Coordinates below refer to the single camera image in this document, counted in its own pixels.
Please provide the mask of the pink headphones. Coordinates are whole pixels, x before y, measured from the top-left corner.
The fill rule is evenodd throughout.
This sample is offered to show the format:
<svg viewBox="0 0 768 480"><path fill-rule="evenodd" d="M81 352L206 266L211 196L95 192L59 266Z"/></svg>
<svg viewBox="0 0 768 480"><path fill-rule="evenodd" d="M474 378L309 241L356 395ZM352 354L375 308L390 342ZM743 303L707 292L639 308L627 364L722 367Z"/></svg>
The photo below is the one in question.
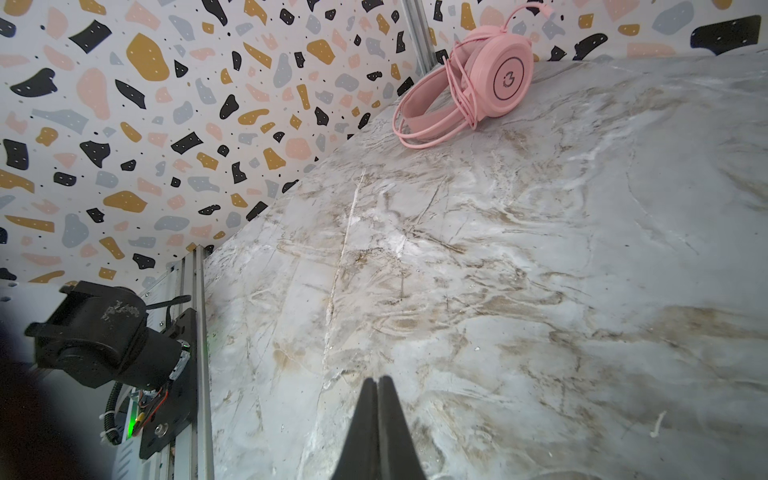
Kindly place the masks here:
<svg viewBox="0 0 768 480"><path fill-rule="evenodd" d="M406 92L392 118L404 146L435 146L521 103L532 83L534 55L532 41L509 30L511 20L472 30L440 67Z"/></svg>

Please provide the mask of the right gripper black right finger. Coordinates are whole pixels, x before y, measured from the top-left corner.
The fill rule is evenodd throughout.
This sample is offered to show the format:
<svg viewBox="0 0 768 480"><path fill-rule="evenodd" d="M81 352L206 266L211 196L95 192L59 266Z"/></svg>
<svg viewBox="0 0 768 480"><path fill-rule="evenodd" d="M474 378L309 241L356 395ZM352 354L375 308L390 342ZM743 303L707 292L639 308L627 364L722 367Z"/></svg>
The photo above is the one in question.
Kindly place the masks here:
<svg viewBox="0 0 768 480"><path fill-rule="evenodd" d="M390 376L378 380L378 440L380 475L384 480L425 480L399 401Z"/></svg>

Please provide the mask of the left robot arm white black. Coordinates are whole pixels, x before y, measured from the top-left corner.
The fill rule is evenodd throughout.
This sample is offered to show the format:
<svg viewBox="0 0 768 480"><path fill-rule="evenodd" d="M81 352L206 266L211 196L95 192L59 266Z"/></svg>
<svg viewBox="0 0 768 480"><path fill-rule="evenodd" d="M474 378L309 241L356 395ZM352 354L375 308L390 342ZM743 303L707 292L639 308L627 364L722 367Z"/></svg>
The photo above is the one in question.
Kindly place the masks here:
<svg viewBox="0 0 768 480"><path fill-rule="evenodd" d="M36 364L89 388L111 383L104 436L113 445L137 437L140 459L150 459L197 417L198 335L192 308L167 316L161 331L150 327L149 314L191 296L146 304L128 288L87 281L60 291L65 298L48 320L24 331Z"/></svg>

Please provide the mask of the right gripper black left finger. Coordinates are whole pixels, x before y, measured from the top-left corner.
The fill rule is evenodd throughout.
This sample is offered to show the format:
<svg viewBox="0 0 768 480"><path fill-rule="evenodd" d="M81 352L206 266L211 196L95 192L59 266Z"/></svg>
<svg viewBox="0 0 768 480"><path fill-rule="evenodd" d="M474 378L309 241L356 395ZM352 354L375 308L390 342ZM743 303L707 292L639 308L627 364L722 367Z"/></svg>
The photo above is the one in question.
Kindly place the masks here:
<svg viewBox="0 0 768 480"><path fill-rule="evenodd" d="M332 480L380 478L377 383L362 384L347 436Z"/></svg>

